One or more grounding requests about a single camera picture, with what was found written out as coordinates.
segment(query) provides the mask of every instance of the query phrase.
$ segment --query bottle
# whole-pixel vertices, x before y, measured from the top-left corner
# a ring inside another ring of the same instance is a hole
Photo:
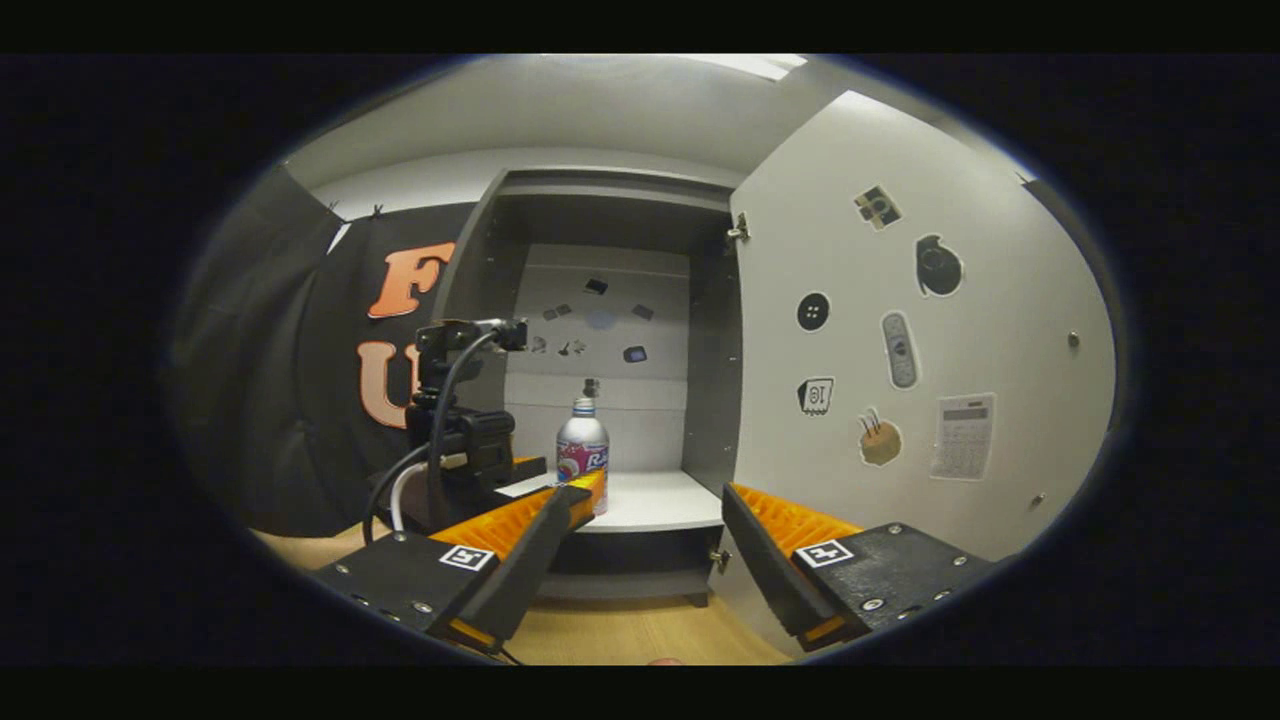
[[[609,433],[595,419],[598,388],[599,382],[588,378],[582,397],[573,401],[573,416],[556,436],[556,474],[558,482],[567,483],[593,470],[603,469],[600,500],[595,502],[594,509],[595,515],[600,516],[609,506]]]

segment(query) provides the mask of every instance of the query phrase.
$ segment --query black cable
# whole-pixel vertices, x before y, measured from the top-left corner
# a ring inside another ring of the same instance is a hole
[[[498,652],[500,652],[507,660],[515,662],[516,665],[524,665],[524,662],[516,660],[516,656],[513,656],[509,652],[507,652],[507,648],[502,648]]]
[[[396,482],[396,478],[398,478],[401,473],[403,473],[411,465],[421,462],[422,456],[426,455],[430,450],[431,450],[431,443],[415,447],[408,455],[401,457],[401,461],[397,462],[390,470],[388,470],[387,474],[383,475],[383,479],[378,482],[378,487],[374,488],[374,492],[369,496],[369,503],[365,506],[364,532],[365,532],[366,546],[372,544],[374,542],[374,515],[378,512],[378,498],[381,497],[384,492],[387,492],[387,488],[390,487],[393,482]]]
[[[444,377],[444,387],[442,388],[440,396],[435,400],[435,416],[431,418],[431,434],[428,436],[428,445],[440,445],[443,451],[444,443],[444,421],[447,420],[447,414],[449,409],[449,397],[453,396],[453,386],[458,383],[458,375],[462,374],[463,368],[471,360],[471,356],[480,351],[484,343],[498,337],[498,331],[489,331],[475,340],[462,355],[453,363],[449,368],[449,374]],[[443,452],[433,452],[430,460],[426,465],[426,511],[433,520],[433,525],[442,524],[445,520],[444,515],[444,498],[433,497],[430,493],[433,488],[439,488],[440,486],[440,456]]]
[[[384,492],[387,492],[387,488],[396,482],[396,478],[398,478],[401,473],[403,473],[411,465],[420,462],[422,455],[429,454],[429,460],[426,465],[428,492],[430,492],[433,487],[436,487],[438,483],[433,483],[431,480],[440,473],[440,454],[430,452],[430,448],[436,445],[438,438],[442,438],[444,436],[445,413],[448,410],[449,396],[453,395],[453,386],[457,384],[458,375],[462,373],[462,368],[467,364],[471,356],[475,355],[485,342],[495,337],[498,337],[498,331],[489,331],[488,333],[480,336],[480,338],[477,338],[475,342],[468,345],[466,350],[462,351],[462,355],[458,356],[458,360],[453,364],[452,368],[449,368],[449,374],[444,377],[444,387],[442,388],[443,392],[440,393],[440,397],[436,398],[435,401],[435,416],[431,419],[431,434],[428,436],[426,445],[413,448],[408,455],[402,457],[401,461],[397,462],[394,468],[387,471],[383,479],[378,483],[378,487],[374,488],[374,492],[369,496],[369,505],[365,506],[365,521],[362,528],[366,546],[372,544],[374,542],[374,515],[378,512],[378,498],[381,497]],[[433,509],[438,507],[440,502],[443,502],[443,498],[428,496],[428,511],[430,512]]]

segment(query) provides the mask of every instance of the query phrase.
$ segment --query white cable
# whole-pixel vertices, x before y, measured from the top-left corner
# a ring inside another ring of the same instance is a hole
[[[408,483],[410,477],[415,473],[425,473],[426,462],[419,462],[417,465],[410,465],[404,468],[401,477],[396,478],[396,484],[392,486],[392,528],[397,533],[404,532],[404,518],[401,516],[399,511],[399,496],[404,491],[404,486]]]

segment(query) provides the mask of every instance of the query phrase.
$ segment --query white shelf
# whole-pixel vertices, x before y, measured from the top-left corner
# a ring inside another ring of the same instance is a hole
[[[554,482],[556,473],[547,473],[499,488],[498,492],[516,497]],[[577,532],[657,533],[714,528],[721,524],[719,498],[680,470],[609,473],[608,510]]]

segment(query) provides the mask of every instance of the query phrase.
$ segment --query door hinge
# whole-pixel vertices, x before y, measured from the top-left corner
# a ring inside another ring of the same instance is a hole
[[[746,242],[751,240],[751,234],[746,231],[746,213],[737,214],[737,227],[724,232],[724,240],[733,245],[736,241]]]
[[[733,553],[727,550],[713,550],[710,552],[710,560],[716,564],[716,569],[719,570],[721,575],[724,574],[724,566],[728,565],[731,557],[733,557]]]

